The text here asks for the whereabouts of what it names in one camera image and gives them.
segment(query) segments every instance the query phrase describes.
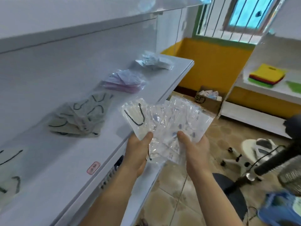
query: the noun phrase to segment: right hand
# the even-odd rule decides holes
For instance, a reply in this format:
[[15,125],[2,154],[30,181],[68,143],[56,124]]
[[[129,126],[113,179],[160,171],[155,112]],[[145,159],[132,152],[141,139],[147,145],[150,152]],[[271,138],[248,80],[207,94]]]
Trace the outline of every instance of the right hand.
[[186,169],[190,178],[199,173],[211,174],[208,138],[203,135],[198,143],[193,143],[182,131],[178,131],[177,135],[179,141],[186,147]]

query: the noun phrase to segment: mask ear loop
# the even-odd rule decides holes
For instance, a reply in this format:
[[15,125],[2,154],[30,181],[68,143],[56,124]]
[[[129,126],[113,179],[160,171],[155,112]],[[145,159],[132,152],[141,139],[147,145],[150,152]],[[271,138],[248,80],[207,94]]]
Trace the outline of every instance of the mask ear loop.
[[133,118],[131,118],[131,116],[128,114],[128,112],[126,111],[126,110],[124,110],[124,112],[126,113],[126,115],[136,124],[136,125],[138,125],[138,126],[141,126],[141,125],[143,125],[144,124],[144,122],[145,122],[145,117],[144,117],[144,114],[143,114],[143,112],[142,112],[142,109],[141,109],[141,104],[139,103],[139,108],[140,108],[140,111],[141,111],[141,114],[142,114],[142,117],[143,117],[143,121],[142,121],[142,123],[141,124],[137,124],[134,120],[133,120]]

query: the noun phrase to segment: chair wheel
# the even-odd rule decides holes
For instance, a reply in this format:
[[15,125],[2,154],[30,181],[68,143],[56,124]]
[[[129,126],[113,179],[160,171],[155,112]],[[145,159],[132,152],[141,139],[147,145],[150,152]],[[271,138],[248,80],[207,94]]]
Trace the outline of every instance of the chair wheel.
[[223,160],[221,161],[221,166],[224,167],[226,165],[226,162]]

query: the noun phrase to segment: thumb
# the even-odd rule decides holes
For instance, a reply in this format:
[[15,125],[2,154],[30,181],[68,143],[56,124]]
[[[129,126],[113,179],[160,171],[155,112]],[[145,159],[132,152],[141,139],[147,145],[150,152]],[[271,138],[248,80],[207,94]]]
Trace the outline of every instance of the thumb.
[[177,133],[178,139],[181,143],[183,143],[186,147],[190,146],[192,142],[190,141],[189,137],[185,135],[184,132],[178,131]]
[[153,139],[153,133],[152,132],[148,132],[145,137],[143,138],[143,140],[141,140],[143,143],[149,145],[149,143],[151,142],[151,140]]

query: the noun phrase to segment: blue window glass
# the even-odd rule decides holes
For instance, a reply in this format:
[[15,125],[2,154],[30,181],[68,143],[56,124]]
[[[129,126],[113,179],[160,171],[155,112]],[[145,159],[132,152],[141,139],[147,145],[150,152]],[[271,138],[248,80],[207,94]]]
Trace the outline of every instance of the blue window glass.
[[229,25],[259,29],[273,1],[274,0],[237,0]]

